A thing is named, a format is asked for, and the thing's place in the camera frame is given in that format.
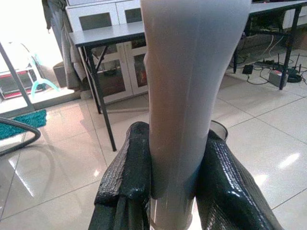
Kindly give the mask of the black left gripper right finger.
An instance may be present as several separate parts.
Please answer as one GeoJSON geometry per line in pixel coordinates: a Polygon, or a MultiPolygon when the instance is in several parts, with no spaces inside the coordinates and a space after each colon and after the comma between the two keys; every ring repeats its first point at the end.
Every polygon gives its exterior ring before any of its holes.
{"type": "Polygon", "coordinates": [[[214,131],[208,133],[196,201],[204,230],[281,230],[249,171],[214,131]]]}

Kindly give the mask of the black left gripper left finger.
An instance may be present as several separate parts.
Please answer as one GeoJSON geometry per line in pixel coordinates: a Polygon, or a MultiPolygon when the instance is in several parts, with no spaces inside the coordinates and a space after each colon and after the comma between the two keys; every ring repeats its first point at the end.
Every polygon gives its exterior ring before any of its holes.
{"type": "Polygon", "coordinates": [[[90,230],[150,229],[149,125],[133,123],[99,185],[90,230]]]}

